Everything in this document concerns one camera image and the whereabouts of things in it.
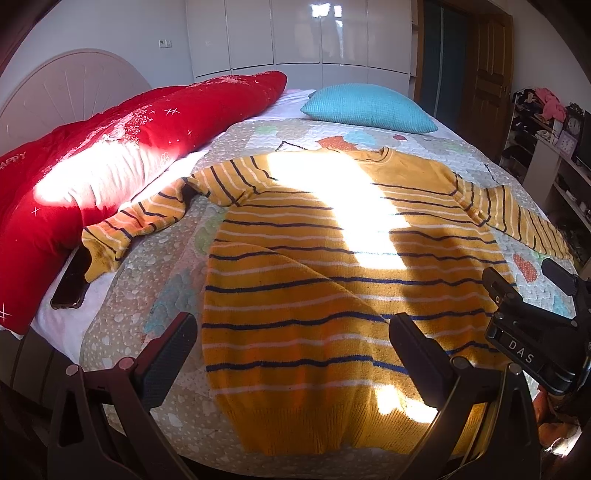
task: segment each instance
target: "clock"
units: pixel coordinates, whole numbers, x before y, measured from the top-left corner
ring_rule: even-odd
[[[575,148],[577,148],[577,139],[564,129],[561,131],[558,141],[556,142],[556,148],[562,152],[564,158],[570,160]]]
[[[576,103],[571,103],[566,108],[566,120],[564,130],[578,142],[583,131],[584,112]]]

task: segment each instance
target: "white headboard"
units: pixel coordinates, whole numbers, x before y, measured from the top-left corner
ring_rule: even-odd
[[[0,155],[149,89],[134,66],[110,52],[63,53],[31,72],[1,106]]]

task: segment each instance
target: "white sheet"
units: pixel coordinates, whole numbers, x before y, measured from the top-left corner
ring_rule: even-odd
[[[261,120],[282,120],[287,118],[309,118],[306,114],[302,113],[300,109],[308,101],[309,94],[312,92],[314,92],[314,90],[286,90],[279,100],[277,100],[276,103],[270,106],[265,112],[246,121],[256,122]],[[433,117],[431,118],[439,129],[436,132],[429,134],[430,136],[463,141],[460,136],[455,134],[437,119]],[[195,164],[209,151],[213,141],[222,135],[223,133],[218,135],[212,140],[212,142],[205,145],[200,150],[174,162],[162,175],[148,185],[131,202],[138,202],[146,199],[158,193],[162,188],[174,180],[191,175],[191,171]],[[121,208],[125,208],[131,202],[122,205]],[[113,278],[115,278],[115,273],[104,274],[90,284],[84,302],[79,309],[54,310],[50,306],[50,301],[70,263],[70,260],[72,259],[72,256],[68,259],[60,274],[53,281],[49,290],[47,290],[31,327],[39,335],[45,338],[51,346],[62,352],[77,364],[80,361],[80,348],[82,346],[84,335],[105,301],[109,286],[111,285]]]

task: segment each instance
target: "navy stripe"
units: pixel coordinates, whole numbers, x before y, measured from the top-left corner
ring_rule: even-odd
[[[234,170],[236,170],[236,173],[238,173],[238,176],[242,179],[242,181],[244,182],[244,184],[247,187],[252,188],[252,191],[255,195],[260,195],[260,193],[256,190],[256,187],[254,185],[251,185],[250,183],[248,183],[246,181],[246,178],[244,178],[244,176],[242,175],[242,173],[240,172],[240,170],[238,170],[238,167],[236,166],[236,164],[234,163],[233,160],[230,160],[230,163],[232,164],[232,167],[234,167]]]
[[[489,192],[488,189],[486,189],[486,198],[488,198],[488,218],[485,220],[485,223],[489,222],[491,220],[492,201],[491,201],[491,193]]]
[[[475,317],[476,315],[480,315],[482,313],[486,313],[485,309],[476,309],[476,310],[471,310],[469,312],[453,312],[453,311],[448,311],[448,312],[440,312],[440,313],[434,313],[431,315],[409,315],[409,317],[411,318],[411,320],[413,322],[426,322],[429,320],[437,320],[440,318],[444,318],[444,317],[455,317],[455,318],[460,318],[460,317]],[[391,319],[392,317],[394,317],[396,314],[385,314],[382,315],[385,319]]]
[[[125,210],[121,210],[121,213],[123,213],[123,215],[127,215],[129,218],[133,218],[137,224],[142,227],[142,224],[139,222],[139,220],[137,219],[137,217],[135,217],[134,215],[131,215],[131,213],[126,212]]]
[[[435,195],[444,195],[444,196],[451,196],[453,195],[456,191],[451,192],[451,193],[442,193],[442,192],[434,192],[432,190],[423,190],[423,189],[416,189],[413,187],[404,187],[402,185],[389,185],[387,183],[372,183],[371,185],[377,185],[378,187],[388,187],[388,188],[393,188],[393,189],[403,189],[403,190],[414,190],[416,192],[425,192],[425,193],[434,193]]]
[[[453,210],[453,209],[458,209],[458,210],[461,210],[461,209],[462,209],[462,208],[461,208],[461,207],[459,207],[458,205],[453,205],[453,206],[450,206],[450,205],[441,205],[441,204],[439,204],[439,203],[422,202],[422,201],[420,201],[420,200],[405,200],[405,199],[396,199],[396,198],[394,198],[394,197],[382,197],[382,198],[383,198],[383,199],[385,199],[385,200],[393,200],[393,201],[395,201],[395,202],[405,202],[405,203],[420,203],[421,205],[433,205],[433,206],[435,206],[435,207],[447,208],[447,209],[451,209],[451,210]]]
[[[448,238],[458,238],[460,240],[475,240],[478,242],[482,242],[483,244],[486,244],[486,245],[496,244],[496,240],[490,240],[487,242],[486,240],[483,240],[479,236],[461,236],[461,235],[431,236],[431,235],[427,235],[424,232],[419,232],[418,230],[396,230],[396,229],[390,230],[390,233],[392,233],[394,235],[402,235],[403,233],[412,234],[412,235],[420,235],[425,238],[428,238],[429,240],[435,240],[437,242],[439,242],[441,240],[447,240]]]
[[[158,195],[160,195],[161,197],[168,199],[168,200],[176,200],[178,202],[178,198],[173,197],[172,195],[166,195],[165,193],[162,192],[158,192]]]
[[[483,350],[488,350],[490,353],[499,353],[499,351],[496,348],[491,347],[487,343],[478,343],[474,340],[470,340],[468,343],[464,343],[464,345],[459,346],[458,348],[454,348],[453,350],[446,350],[446,353],[449,356],[452,356],[456,353],[460,353],[462,350],[465,350],[466,348],[470,348],[471,346],[481,348]]]
[[[501,188],[503,190],[503,225],[505,225],[505,228],[503,228],[503,233],[507,233],[507,220],[505,220],[505,201],[506,201],[505,186],[501,185]]]
[[[259,166],[256,164],[255,157],[251,156],[251,160],[252,160],[252,164],[255,166],[255,168],[257,170],[260,170],[261,172],[263,172],[269,180],[275,180],[275,181],[277,181],[277,179],[274,179],[273,177],[271,177],[269,175],[269,172],[267,172],[266,170],[263,170],[262,168],[259,168]]]
[[[113,230],[118,230],[120,232],[123,232],[123,234],[129,238],[130,240],[133,240],[134,237],[125,229],[125,228],[117,228],[115,226],[113,226],[108,220],[104,220],[104,222],[109,225]]]
[[[420,280],[402,280],[400,278],[366,278],[366,277],[315,277],[315,278],[304,278],[302,280],[294,280],[290,282],[283,282],[283,283],[273,283],[269,285],[257,285],[255,287],[236,287],[236,288],[222,288],[217,287],[215,285],[207,285],[205,290],[207,291],[214,291],[216,293],[249,293],[253,291],[271,291],[271,290],[280,290],[282,288],[291,288],[291,287],[300,287],[303,285],[314,285],[317,283],[327,283],[327,282],[341,282],[341,283],[350,283],[350,282],[361,282],[361,283],[375,283],[375,284],[385,284],[385,285],[408,285],[408,286],[422,286],[422,287],[429,287],[433,285],[448,285],[450,287],[457,287],[458,285],[462,285],[464,283],[474,283],[476,285],[482,285],[482,280],[477,280],[475,278],[461,278],[460,280],[448,282],[441,278],[436,280],[427,280],[427,281],[420,281]]]
[[[87,227],[84,227],[84,230],[86,231],[86,233],[91,234],[94,238],[96,238],[101,244],[103,244],[105,247],[107,247],[109,250],[111,250],[115,255],[117,254],[117,250],[115,250],[113,247],[111,247],[110,245],[107,245],[106,243],[104,243],[100,238],[98,238],[95,234],[93,234],[90,230],[88,230]]]
[[[519,232],[519,241],[521,242],[521,207],[517,206],[517,231]]]
[[[260,226],[274,226],[277,228],[289,228],[298,226],[311,226],[314,228],[330,228],[331,230],[344,230],[339,226],[334,225],[317,225],[316,223],[273,223],[273,222],[241,222],[238,220],[224,220],[223,223],[232,223],[234,225],[260,225]]]
[[[249,207],[256,207],[256,208],[307,208],[311,210],[332,210],[332,207],[315,207],[311,205],[254,205],[250,203],[249,205],[243,205]]]
[[[259,255],[279,255],[276,252],[249,252],[247,254],[238,255],[236,257],[224,257],[223,255],[209,254],[209,258],[215,258],[216,260],[241,260],[248,257],[257,257]]]
[[[378,322],[378,323],[386,323],[386,320],[381,317],[380,315],[370,315],[368,313],[362,312],[338,312],[328,315],[326,317],[314,320],[298,320],[298,319],[290,319],[290,320],[282,320],[280,322],[270,322],[270,323],[260,323],[258,325],[237,325],[235,323],[203,323],[202,328],[211,328],[211,329],[228,329],[228,330],[268,330],[272,328],[281,328],[287,327],[290,325],[301,325],[304,327],[314,327],[318,325],[324,325],[331,320],[341,319],[341,318],[354,318],[359,320],[368,320],[370,322]]]
[[[289,245],[277,245],[275,247],[266,247],[268,250],[296,250],[296,251],[304,251],[304,252],[314,252],[314,251],[325,251],[325,252],[339,252],[348,255],[358,255],[358,254],[368,254],[368,252],[352,252],[350,250],[345,250],[343,248],[331,248],[331,247],[291,247]],[[257,255],[272,255],[275,252],[249,252],[246,254],[238,255],[237,257],[220,257],[218,255],[210,255],[211,258],[217,258],[219,260],[240,260],[246,257],[255,257]],[[437,260],[465,260],[470,258],[472,260],[477,260],[481,263],[486,263],[489,265],[501,265],[506,264],[506,260],[485,260],[483,258],[474,257],[472,255],[462,255],[461,257],[438,257],[431,253],[423,253],[423,254],[413,254],[413,253],[396,253],[396,254],[382,254],[382,255],[396,255],[398,257],[411,257],[411,258],[422,258],[422,257],[433,257]]]
[[[228,196],[228,198],[230,199],[230,201],[234,205],[238,205],[236,199],[232,195],[230,195],[230,192],[226,190],[226,187],[224,186],[224,184],[218,178],[217,173],[216,173],[215,169],[213,168],[213,165],[211,167],[209,167],[209,169],[212,171],[213,177],[216,179],[217,184],[222,188],[223,192]]]
[[[139,203],[138,203],[138,205],[139,205],[139,208],[141,208],[141,209],[142,209],[142,212],[143,212],[145,215],[148,215],[149,217],[160,217],[160,218],[166,218],[166,215],[162,215],[162,213],[152,213],[152,212],[148,212],[148,211],[147,211],[147,210],[144,208],[144,206],[142,205],[142,202],[139,202]]]
[[[414,215],[414,216],[429,216],[429,217],[435,217],[435,218],[439,218],[441,220],[445,220],[446,222],[455,222],[455,223],[469,223],[471,225],[475,225],[475,223],[472,220],[454,220],[451,218],[445,218],[445,217],[440,217],[439,215],[435,215],[434,213],[426,213],[426,212],[403,212],[403,213],[395,213],[393,214],[393,216],[405,216],[405,215]]]
[[[334,364],[347,364],[350,362],[371,362],[375,367],[385,368],[394,372],[408,375],[407,370],[404,367],[398,365],[388,364],[374,359],[370,355],[348,355],[348,356],[336,356],[328,358],[326,360],[314,360],[313,358],[301,358],[299,360],[292,360],[287,362],[272,362],[266,360],[257,360],[248,364],[231,364],[224,362],[221,364],[208,365],[206,367],[207,372],[217,372],[219,370],[251,370],[253,368],[294,368],[302,367],[303,365],[309,365],[311,367],[328,367]]]
[[[535,225],[534,218],[531,216],[531,212],[530,212],[529,210],[527,211],[527,213],[529,213],[529,214],[530,214],[530,220],[531,220],[531,224],[534,226],[535,233],[537,233],[537,234],[538,234],[538,237],[539,237],[539,239],[540,239],[540,243],[542,244],[542,248],[544,249],[544,255],[548,255],[548,251],[546,250],[546,247],[544,246],[544,239],[543,239],[543,238],[542,238],[542,236],[540,235],[540,233],[539,233],[539,231],[538,231],[538,228],[537,228],[537,227],[536,227],[536,225]]]
[[[550,225],[549,229],[550,229],[550,233],[552,234],[552,237],[554,237],[554,241],[556,242],[556,246],[558,247],[558,251],[560,252],[560,255],[564,256],[564,251],[562,250],[562,245],[560,245],[558,238],[556,237],[556,234],[554,233],[554,225]]]

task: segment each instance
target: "red pillowcase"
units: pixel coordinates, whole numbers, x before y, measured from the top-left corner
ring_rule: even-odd
[[[0,157],[0,184],[15,186],[0,196],[0,325],[24,334],[84,226],[113,215],[174,160],[261,113],[286,82],[265,72],[152,90]]]

